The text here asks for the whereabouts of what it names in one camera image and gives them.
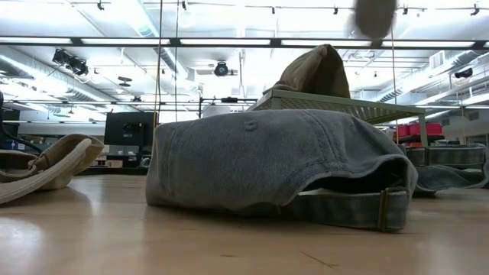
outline white ceiling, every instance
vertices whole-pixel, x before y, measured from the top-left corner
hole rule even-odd
[[[44,37],[137,37],[131,26],[133,10],[125,8],[126,0],[104,1],[100,11],[92,0],[0,0],[0,36],[23,35]],[[151,20],[158,26],[160,8],[158,0],[143,1]],[[400,1],[410,8],[407,15],[397,13],[393,28],[396,39],[477,40],[489,37],[489,10],[481,9],[470,16],[474,1]],[[276,6],[272,14],[271,6]],[[334,15],[331,9],[341,9]],[[164,1],[162,32],[164,37],[321,37],[356,38],[349,24],[353,1],[189,1],[187,11],[176,1]],[[489,8],[489,1],[479,1],[481,8]],[[437,8],[455,8],[437,10]],[[179,27],[176,27],[176,10],[179,9]],[[54,47],[18,46],[42,63],[56,68],[51,59]],[[157,54],[151,48],[94,48],[64,47],[72,55],[86,59],[97,68],[96,80],[91,87],[121,100],[132,95],[153,95],[156,86]],[[229,48],[179,48],[171,49],[184,66],[198,71],[211,71],[217,61],[226,61],[230,69],[239,70],[239,50]],[[251,98],[272,86],[283,69],[307,50],[299,49],[244,49],[242,66],[243,85]],[[390,50],[340,50],[351,91],[375,92],[392,83],[393,61]],[[394,71],[397,78],[406,76],[428,63],[430,50],[396,50]],[[378,58],[368,64],[376,54]],[[131,87],[120,95],[118,76],[133,79]],[[174,93],[168,76],[163,86]],[[207,98],[224,97],[239,88],[238,76],[218,78],[204,74],[196,78],[204,85]],[[179,100],[195,100],[197,93],[187,91],[185,83],[179,86]]]

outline ceiling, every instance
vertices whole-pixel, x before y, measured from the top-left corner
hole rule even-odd
[[[0,37],[140,37],[141,28],[145,28],[147,24],[156,35],[161,26],[162,37],[362,38],[350,24],[353,1],[202,0],[186,2],[186,10],[184,10],[181,2],[165,0],[161,23],[160,2],[157,0],[104,1],[102,3],[104,10],[100,10],[97,3],[99,1],[96,0],[0,0],[0,26],[2,26]],[[428,3],[420,0],[400,1],[398,3],[400,9],[396,13],[392,30],[393,38],[487,40],[489,1],[477,3],[481,10],[477,15],[471,16],[474,1],[445,0]],[[336,15],[333,14],[334,7],[338,8]],[[403,7],[408,8],[406,15],[403,15]],[[6,46],[0,46],[0,54],[2,54],[2,47]],[[72,77],[73,74],[69,70],[58,68],[58,65],[52,61],[55,47],[11,46],[10,48],[47,65],[52,70],[58,69],[67,74],[69,77],[64,83],[66,86],[88,86],[89,91],[93,89],[101,93],[98,97],[87,100],[131,101],[135,96],[140,96],[143,101],[154,101],[159,58],[157,50],[151,47],[63,47],[67,53],[86,60],[91,68],[88,78],[78,80]],[[173,55],[176,62],[192,72],[192,75],[187,76],[187,79],[179,76],[175,81],[172,74],[173,67],[169,67],[162,58],[160,66],[165,74],[160,75],[161,101],[197,102],[200,93],[204,98],[209,99],[226,96],[259,99],[262,92],[279,79],[283,69],[306,51],[308,50],[283,48],[167,48],[165,53]],[[394,74],[396,80],[402,82],[404,77],[415,73],[419,68],[428,66],[429,57],[438,52],[437,50],[338,51],[344,60],[352,97],[365,100],[377,99],[392,85]],[[225,61],[228,68],[235,72],[234,76],[215,76],[212,71],[218,61]],[[484,64],[478,61],[476,65],[480,66],[479,76],[485,76]],[[120,87],[121,81],[118,79],[120,76],[131,78],[132,81],[129,83],[131,86]],[[417,87],[419,89],[407,91],[401,102],[416,104],[431,95],[444,92],[443,89],[448,89],[448,76],[440,76],[432,80],[423,85],[425,89]],[[12,81],[16,80],[9,79],[4,85],[11,85],[7,83]],[[435,81],[438,81],[438,85],[432,84]],[[423,96],[411,96],[415,92],[422,93]],[[33,110],[25,105],[10,105],[10,107]],[[73,106],[61,106],[61,108],[66,112]],[[116,111],[134,111],[135,108],[142,111],[154,109],[151,105],[140,105]],[[191,115],[181,115],[181,117],[192,119],[195,117],[196,108],[196,105],[179,105],[176,110],[191,112]],[[231,110],[238,112],[243,108],[243,106],[233,106]],[[110,107],[99,108],[92,112],[103,114],[108,109]],[[175,107],[162,106],[162,109],[174,111]]]

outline metal buckle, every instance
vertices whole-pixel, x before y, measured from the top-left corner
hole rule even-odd
[[[377,229],[380,231],[386,231],[386,217],[387,217],[387,207],[389,206],[387,204],[389,194],[395,193],[395,192],[401,192],[404,191],[406,192],[406,195],[409,194],[409,191],[407,190],[406,187],[388,187],[385,190],[381,191],[381,199],[380,199],[380,205],[379,205],[379,216],[377,220]]]

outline metal grid shelf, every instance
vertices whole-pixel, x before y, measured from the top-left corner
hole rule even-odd
[[[318,109],[344,112],[371,124],[417,116],[420,124],[421,143],[423,146],[428,146],[424,108],[271,90],[247,111],[268,109]]]

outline table surface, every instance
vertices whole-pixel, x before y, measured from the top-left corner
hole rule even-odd
[[[489,191],[414,199],[397,234],[146,206],[144,176],[79,176],[0,207],[0,274],[487,274]]]

